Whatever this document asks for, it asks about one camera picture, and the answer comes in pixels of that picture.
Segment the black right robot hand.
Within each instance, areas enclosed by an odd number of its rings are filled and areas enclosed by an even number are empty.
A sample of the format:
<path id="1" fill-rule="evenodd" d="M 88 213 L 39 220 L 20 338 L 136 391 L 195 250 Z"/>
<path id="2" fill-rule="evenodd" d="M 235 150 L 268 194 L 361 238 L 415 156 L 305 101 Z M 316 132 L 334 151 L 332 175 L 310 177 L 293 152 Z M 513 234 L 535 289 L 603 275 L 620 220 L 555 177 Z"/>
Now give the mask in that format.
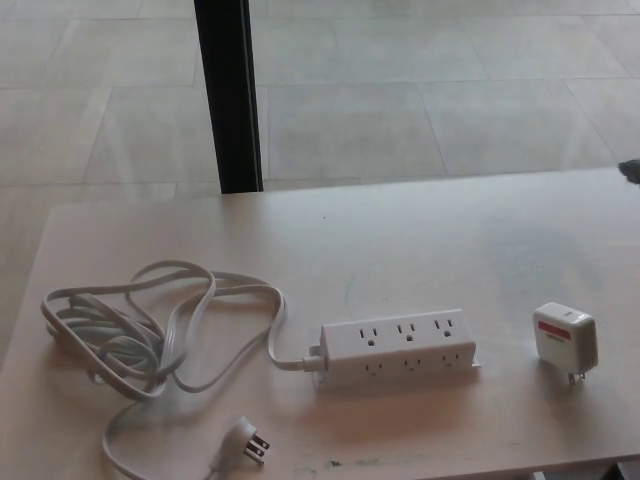
<path id="1" fill-rule="evenodd" d="M 640 160 L 631 159 L 618 163 L 620 174 L 631 184 L 640 186 Z"/>

